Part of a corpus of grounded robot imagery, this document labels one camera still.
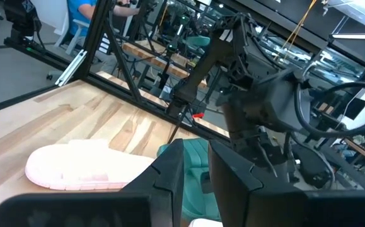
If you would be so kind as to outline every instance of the pink slipper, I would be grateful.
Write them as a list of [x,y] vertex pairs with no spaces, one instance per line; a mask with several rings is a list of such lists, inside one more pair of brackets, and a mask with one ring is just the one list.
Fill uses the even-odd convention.
[[112,150],[106,141],[78,140],[37,149],[28,158],[25,175],[54,190],[121,189],[153,161]]

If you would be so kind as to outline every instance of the person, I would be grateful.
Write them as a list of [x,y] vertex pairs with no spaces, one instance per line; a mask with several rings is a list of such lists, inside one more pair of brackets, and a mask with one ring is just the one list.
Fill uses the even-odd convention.
[[[119,0],[122,4],[129,4],[130,0]],[[97,0],[69,0],[69,12],[70,12],[70,25],[69,25],[69,32],[72,35],[75,35],[78,26],[73,20],[79,20],[85,23],[90,23]],[[126,8],[121,6],[115,6],[113,9],[113,13],[117,16],[133,16],[139,13],[139,9],[137,8]],[[83,28],[81,34],[77,40],[77,44],[83,46],[86,40],[88,29]],[[95,57],[98,60],[102,61],[103,65],[101,67],[101,71],[104,71],[109,74],[113,74],[115,71],[115,66],[117,64],[116,57],[111,54],[107,55],[103,52],[96,51]]]

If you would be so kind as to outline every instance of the teal seat cushion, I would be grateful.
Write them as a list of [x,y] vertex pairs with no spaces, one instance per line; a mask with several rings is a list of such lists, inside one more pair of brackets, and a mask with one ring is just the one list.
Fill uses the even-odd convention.
[[[200,182],[201,175],[209,171],[207,157],[208,142],[205,139],[184,139],[185,180],[183,188],[182,216],[187,221],[206,218],[220,221],[214,193],[204,194]],[[162,145],[157,156],[161,155],[168,145]]]
[[192,46],[192,47],[205,47],[205,46],[209,45],[210,41],[211,40],[209,37],[204,37],[202,35],[186,38],[187,45]]

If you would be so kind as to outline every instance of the gray floor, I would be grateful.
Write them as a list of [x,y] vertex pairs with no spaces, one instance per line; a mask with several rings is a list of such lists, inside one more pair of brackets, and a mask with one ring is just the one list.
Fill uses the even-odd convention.
[[[1,1],[0,12],[5,17]],[[10,35],[10,31],[11,23],[1,21],[0,45],[4,45],[3,41]],[[47,25],[43,25],[40,34],[44,43],[55,42],[59,37],[54,34],[54,29]],[[53,45],[47,46],[47,49],[53,49]],[[53,68],[17,50],[0,49],[0,102],[52,84],[52,81],[45,79],[50,70]]]

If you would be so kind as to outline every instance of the window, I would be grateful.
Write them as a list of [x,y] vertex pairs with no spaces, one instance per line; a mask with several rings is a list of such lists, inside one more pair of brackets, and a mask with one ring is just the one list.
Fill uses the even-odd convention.
[[223,4],[215,2],[212,2],[212,4],[207,8],[206,13],[217,19],[220,19],[222,16],[230,16],[235,14],[232,10],[224,7]]
[[316,67],[311,72],[334,84],[342,84],[360,80],[365,67],[327,48],[322,51],[320,59],[316,61]]
[[[257,33],[262,31],[261,28],[256,28]],[[271,58],[284,67],[296,67],[304,68],[307,63],[311,60],[311,54],[300,49],[294,45],[290,47],[290,43],[287,43],[283,47],[286,41],[283,38],[278,37],[270,32],[262,37],[260,46],[264,48],[266,54],[270,55]]]

